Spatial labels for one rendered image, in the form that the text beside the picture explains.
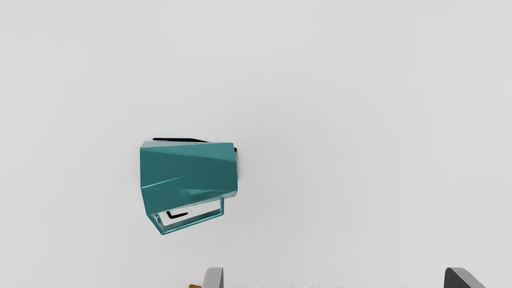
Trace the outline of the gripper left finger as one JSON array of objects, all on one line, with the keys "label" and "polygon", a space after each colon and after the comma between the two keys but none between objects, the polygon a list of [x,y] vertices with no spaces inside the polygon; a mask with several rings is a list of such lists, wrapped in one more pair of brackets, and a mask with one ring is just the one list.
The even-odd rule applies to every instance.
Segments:
[{"label": "gripper left finger", "polygon": [[190,284],[190,288],[224,288],[224,269],[208,268],[202,285]]}]

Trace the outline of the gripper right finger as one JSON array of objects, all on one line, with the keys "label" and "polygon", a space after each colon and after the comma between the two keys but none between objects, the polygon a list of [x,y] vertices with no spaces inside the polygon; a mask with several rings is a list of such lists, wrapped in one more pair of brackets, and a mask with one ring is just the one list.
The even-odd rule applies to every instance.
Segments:
[{"label": "gripper right finger", "polygon": [[446,268],[444,274],[444,288],[486,288],[464,268]]}]

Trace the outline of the teal faceted mug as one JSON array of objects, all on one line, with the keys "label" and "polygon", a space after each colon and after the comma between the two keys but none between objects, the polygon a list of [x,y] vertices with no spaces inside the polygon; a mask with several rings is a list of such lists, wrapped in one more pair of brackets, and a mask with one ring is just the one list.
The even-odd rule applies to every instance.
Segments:
[{"label": "teal faceted mug", "polygon": [[238,191],[237,148],[230,142],[154,138],[140,147],[140,189],[161,235],[224,215]]}]

